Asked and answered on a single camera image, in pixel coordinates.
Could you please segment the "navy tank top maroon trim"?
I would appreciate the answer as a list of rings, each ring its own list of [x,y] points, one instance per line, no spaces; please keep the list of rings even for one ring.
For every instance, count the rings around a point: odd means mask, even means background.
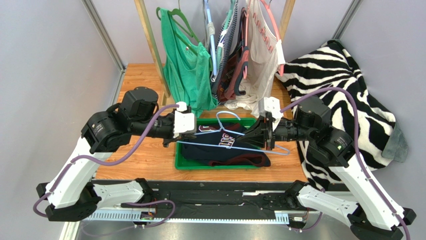
[[[244,132],[247,128],[240,123],[225,122],[223,126],[227,130]],[[196,133],[212,132],[218,130],[218,124],[198,125]],[[255,148],[254,146],[238,142],[239,135],[225,131],[211,134],[197,135],[194,139],[185,139],[185,142],[202,143],[211,145],[225,145],[242,148]],[[204,166],[253,166],[257,168],[270,167],[271,160],[264,152],[247,151],[240,149],[226,149],[200,145],[181,144],[180,152],[183,158],[197,161]]]

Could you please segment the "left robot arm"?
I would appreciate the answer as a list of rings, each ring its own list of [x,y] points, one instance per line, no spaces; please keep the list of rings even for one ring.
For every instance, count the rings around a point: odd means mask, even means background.
[[[121,102],[94,113],[81,130],[77,144],[60,173],[36,187],[44,211],[33,211],[51,222],[78,222],[109,207],[145,207],[154,204],[153,190],[144,178],[119,183],[92,182],[100,166],[116,166],[131,157],[145,138],[162,139],[163,146],[194,138],[197,117],[185,102],[158,104],[159,95],[139,86]]]

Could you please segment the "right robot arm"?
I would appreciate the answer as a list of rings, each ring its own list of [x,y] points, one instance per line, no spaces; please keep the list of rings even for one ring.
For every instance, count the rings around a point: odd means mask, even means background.
[[[331,124],[331,109],[316,96],[297,105],[293,119],[279,113],[279,101],[265,97],[260,115],[237,140],[266,150],[276,142],[306,141],[306,154],[336,174],[353,195],[348,201],[296,180],[284,192],[291,209],[310,208],[348,226],[360,240],[408,239],[407,226],[416,218],[410,208],[395,203],[356,155],[353,138]]]

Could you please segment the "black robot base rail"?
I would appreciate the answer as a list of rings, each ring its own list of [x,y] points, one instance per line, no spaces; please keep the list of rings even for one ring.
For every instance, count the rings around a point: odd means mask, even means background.
[[[87,221],[135,225],[166,223],[277,224],[301,229],[316,209],[296,206],[285,196],[289,182],[150,181],[152,204],[96,210]]]

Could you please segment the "green tank top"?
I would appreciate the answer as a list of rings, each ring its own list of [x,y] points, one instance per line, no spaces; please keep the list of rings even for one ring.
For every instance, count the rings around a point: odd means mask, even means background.
[[[166,54],[162,69],[165,82],[174,101],[185,102],[199,118],[218,106],[210,86],[211,55],[201,42],[191,42],[169,10],[159,7],[158,11]]]

